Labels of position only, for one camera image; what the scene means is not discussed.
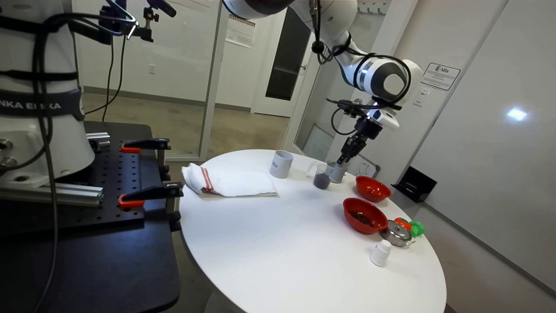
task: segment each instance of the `round white table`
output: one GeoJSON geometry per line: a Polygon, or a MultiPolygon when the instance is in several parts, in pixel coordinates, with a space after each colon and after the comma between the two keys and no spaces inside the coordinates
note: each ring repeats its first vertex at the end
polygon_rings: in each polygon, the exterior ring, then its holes
{"type": "MultiPolygon", "coordinates": [[[[206,165],[268,173],[273,153],[233,151],[206,165]]],[[[317,189],[306,173],[312,161],[296,154],[291,175],[273,177],[279,196],[199,196],[185,187],[183,234],[209,279],[254,313],[442,313],[447,285],[428,238],[393,246],[378,267],[369,250],[381,234],[360,234],[345,219],[355,177],[317,189]]],[[[392,200],[378,206],[390,219],[407,217],[392,200]]]]}

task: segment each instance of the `wall sign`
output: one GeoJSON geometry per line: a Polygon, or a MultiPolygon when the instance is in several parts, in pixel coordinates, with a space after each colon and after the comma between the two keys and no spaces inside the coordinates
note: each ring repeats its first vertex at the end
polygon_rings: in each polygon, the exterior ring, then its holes
{"type": "Polygon", "coordinates": [[[435,88],[451,90],[461,71],[463,69],[459,67],[430,62],[428,69],[425,71],[423,83],[435,88]]]}

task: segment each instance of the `gray floor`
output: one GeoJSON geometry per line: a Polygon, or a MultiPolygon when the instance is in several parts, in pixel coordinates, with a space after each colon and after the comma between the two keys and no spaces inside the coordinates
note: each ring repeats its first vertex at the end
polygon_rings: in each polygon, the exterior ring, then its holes
{"type": "MultiPolygon", "coordinates": [[[[84,107],[105,102],[105,93],[86,92],[84,107]]],[[[124,93],[112,106],[107,121],[148,123],[155,135],[171,137],[178,154],[199,154],[206,106],[200,102],[124,93]]],[[[103,111],[88,120],[101,120],[103,111]]],[[[211,135],[209,156],[247,147],[282,147],[289,118],[251,114],[247,109],[218,106],[211,135]]],[[[181,180],[181,166],[171,163],[174,180],[181,180]]],[[[181,233],[174,233],[174,250],[181,278],[181,295],[171,313],[237,313],[211,281],[197,269],[181,233]]]]}

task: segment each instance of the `gray cup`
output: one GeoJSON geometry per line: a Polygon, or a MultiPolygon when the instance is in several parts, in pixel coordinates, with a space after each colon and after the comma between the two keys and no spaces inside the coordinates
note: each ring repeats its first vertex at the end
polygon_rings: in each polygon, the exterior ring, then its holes
{"type": "Polygon", "coordinates": [[[294,154],[289,151],[279,149],[272,163],[272,173],[280,179],[289,177],[293,163],[294,163],[294,154]]]}

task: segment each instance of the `black table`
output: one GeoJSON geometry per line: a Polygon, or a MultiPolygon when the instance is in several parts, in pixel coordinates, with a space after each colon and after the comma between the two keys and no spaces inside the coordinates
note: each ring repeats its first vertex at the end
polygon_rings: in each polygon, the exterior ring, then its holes
{"type": "MultiPolygon", "coordinates": [[[[152,137],[147,125],[88,123],[112,140],[152,137]]],[[[141,153],[141,186],[160,184],[155,153],[141,153]]],[[[53,233],[0,241],[0,311],[32,311],[53,255],[53,233]]],[[[180,297],[166,201],[145,205],[140,226],[63,231],[56,276],[42,311],[160,311],[180,297]]]]}

